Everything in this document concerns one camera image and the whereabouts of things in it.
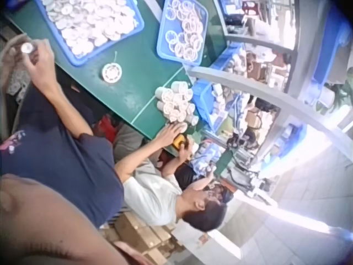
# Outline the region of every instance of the green work surface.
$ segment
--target green work surface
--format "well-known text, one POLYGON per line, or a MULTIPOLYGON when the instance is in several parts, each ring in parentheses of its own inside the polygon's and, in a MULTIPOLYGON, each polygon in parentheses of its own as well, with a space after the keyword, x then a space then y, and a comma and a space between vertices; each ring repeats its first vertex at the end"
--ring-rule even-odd
MULTIPOLYGON (((201 0, 200 3, 207 8, 210 18, 202 61, 203 66, 209 66, 225 49, 226 41, 213 1, 201 0)), ((156 88, 169 87, 175 80, 191 83, 182 64, 158 57, 159 22, 145 1, 138 0, 138 8, 145 28, 91 58, 81 67, 71 65, 66 59, 33 1, 14 14, 8 13, 7 18, 31 38, 49 39, 58 66, 109 109, 152 138, 166 122, 156 107, 156 88), (100 72, 105 64, 114 60, 115 51, 116 62, 122 67, 122 77, 116 84, 107 84, 100 72)))

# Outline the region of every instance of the blue plastic tray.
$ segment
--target blue plastic tray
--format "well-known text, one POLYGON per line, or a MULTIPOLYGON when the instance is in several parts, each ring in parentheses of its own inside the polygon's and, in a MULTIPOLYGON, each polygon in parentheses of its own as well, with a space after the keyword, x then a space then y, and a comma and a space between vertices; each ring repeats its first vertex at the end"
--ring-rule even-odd
POLYGON ((45 7, 42 4, 42 1, 41 0, 34 0, 34 1, 36 2, 40 12, 42 13, 45 22, 49 25, 49 28, 51 29, 55 39, 59 43, 62 51, 64 52, 64 54, 66 55, 66 57, 68 58, 70 63, 72 65, 75 65, 75 66, 83 65, 84 63, 87 62, 87 60, 89 58, 92 58, 93 56, 99 54, 100 52, 102 52, 105 49, 109 48, 110 46, 114 45, 115 43, 117 43, 117 42, 119 42, 121 40, 124 40, 124 39, 128 38, 129 36, 132 36, 132 35, 140 32, 145 27, 145 22, 142 19, 141 13, 138 10, 137 5, 135 5, 133 0, 126 0, 126 5, 128 7, 130 7, 131 9, 133 9, 135 11, 135 13, 136 13, 134 18, 138 22, 137 27, 132 32, 130 32, 129 34, 122 35, 120 40, 117 40, 117 41, 111 41, 110 40, 107 43, 103 44, 102 46, 96 47, 91 53, 89 53, 89 54, 87 54, 87 55, 85 55, 85 56, 83 56, 81 58, 77 58, 71 52, 71 49, 69 48, 69 46, 67 46, 67 44, 65 42, 65 39, 61 36, 59 30, 56 28, 56 25, 52 21, 49 20, 48 15, 47 15, 46 10, 45 10, 45 7))
MULTIPOLYGON (((232 43, 232 46, 226 48, 210 68, 223 70, 232 56, 238 54, 242 47, 244 48, 244 45, 241 43, 232 43)), ((210 130, 215 133, 224 121, 224 118, 218 117, 214 124, 211 123, 210 115, 213 111, 213 104, 215 102, 215 97, 212 95, 212 83, 204 79, 199 79, 194 83, 191 89, 194 92, 192 101, 194 102, 201 119, 207 122, 210 130)), ((226 104, 227 112, 233 107, 237 96, 237 94, 234 95, 234 99, 226 104)))
POLYGON ((194 62, 190 62, 187 60, 184 60, 182 58, 178 58, 175 56, 175 54, 169 49, 169 44, 167 43, 165 39, 165 34, 167 33, 168 30, 173 30, 177 34, 180 32, 183 32, 183 29, 181 27, 181 22, 179 19, 175 18, 174 20, 169 20, 165 17, 165 14, 167 12, 167 7, 169 7, 172 4, 172 0, 165 0, 164 2, 164 8, 163 8, 163 13, 162 13, 162 21, 161 21, 161 26, 159 27, 159 33, 158 33, 158 41, 157 41, 157 54, 159 57, 163 59, 169 59, 172 61, 177 61, 181 63, 185 63, 187 65, 194 65, 198 66, 201 64, 202 57, 204 54, 204 47, 205 47, 205 40, 206 40, 206 32, 207 32, 207 25, 208 25, 208 11, 207 9, 201 5, 198 1, 195 0, 187 0, 190 1, 191 3, 195 4, 195 8, 198 8, 200 10, 201 14, 201 22, 204 25, 204 30, 201 34, 201 36, 204 39, 204 42, 202 43, 202 48, 201 50, 197 53, 197 60, 194 62))

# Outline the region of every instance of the white t-shirt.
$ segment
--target white t-shirt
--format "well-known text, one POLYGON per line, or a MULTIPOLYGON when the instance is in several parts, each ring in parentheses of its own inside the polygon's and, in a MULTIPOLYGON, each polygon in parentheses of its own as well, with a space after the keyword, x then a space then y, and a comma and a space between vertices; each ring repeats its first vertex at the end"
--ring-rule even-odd
MULTIPOLYGON (((261 40, 272 43, 278 43, 280 41, 278 30, 259 19, 255 20, 255 35, 261 40)), ((272 49, 268 47, 245 44, 245 48, 247 51, 251 51, 256 54, 256 61, 259 63, 272 62, 276 58, 276 55, 272 52, 272 49)))
POLYGON ((161 226, 176 222, 175 205, 182 191, 174 175, 162 178, 148 160, 124 183, 126 204, 147 225, 161 226))

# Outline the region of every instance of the green table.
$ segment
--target green table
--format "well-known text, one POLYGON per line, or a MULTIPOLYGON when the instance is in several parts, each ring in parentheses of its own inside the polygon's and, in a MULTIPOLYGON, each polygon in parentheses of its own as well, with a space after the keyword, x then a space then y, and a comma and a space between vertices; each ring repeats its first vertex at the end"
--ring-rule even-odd
MULTIPOLYGON (((209 66, 225 49, 226 41, 213 1, 199 2, 207 8, 210 18, 202 61, 202 66, 209 66)), ((164 0, 158 0, 158 4, 163 8, 164 0)), ((159 86, 168 87, 175 80, 191 83, 182 64, 158 57, 156 46, 159 22, 144 0, 138 0, 138 8, 145 21, 145 28, 81 67, 74 67, 66 59, 33 1, 6 16, 31 38, 49 39, 58 66, 109 109, 152 138, 165 124, 165 118, 156 107, 155 89, 159 86), (100 71, 105 64, 113 61, 115 51, 116 62, 122 67, 122 78, 118 83, 109 85, 101 79, 100 71)))

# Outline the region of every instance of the background worker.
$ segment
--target background worker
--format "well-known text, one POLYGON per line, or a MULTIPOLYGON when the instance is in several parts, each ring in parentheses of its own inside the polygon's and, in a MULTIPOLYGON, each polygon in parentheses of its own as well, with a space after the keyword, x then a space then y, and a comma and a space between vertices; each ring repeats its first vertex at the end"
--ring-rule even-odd
MULTIPOLYGON (((0 145, 1 173, 34 179, 52 188, 100 227, 120 210, 124 199, 112 145, 93 136, 85 109, 77 104, 79 112, 64 94, 48 40, 33 43, 38 61, 34 65, 27 54, 23 60, 34 86, 24 98, 17 131, 0 145)), ((21 57, 20 46, 13 44, 10 41, 11 47, 5 50, 15 51, 14 59, 21 57)), ((0 72, 2 78, 10 78, 10 71, 7 75, 0 72)))
POLYGON ((127 244, 108 243, 51 188, 11 174, 0 181, 0 264, 152 265, 127 244))
POLYGON ((209 192, 180 189, 174 173, 190 156, 192 142, 189 149, 182 146, 179 157, 171 160, 162 172, 148 159, 159 149, 171 145, 180 131, 180 124, 169 124, 140 148, 143 136, 124 125, 115 140, 116 173, 124 185, 126 204, 148 225, 166 225, 183 219, 207 232, 222 224, 227 206, 209 192))

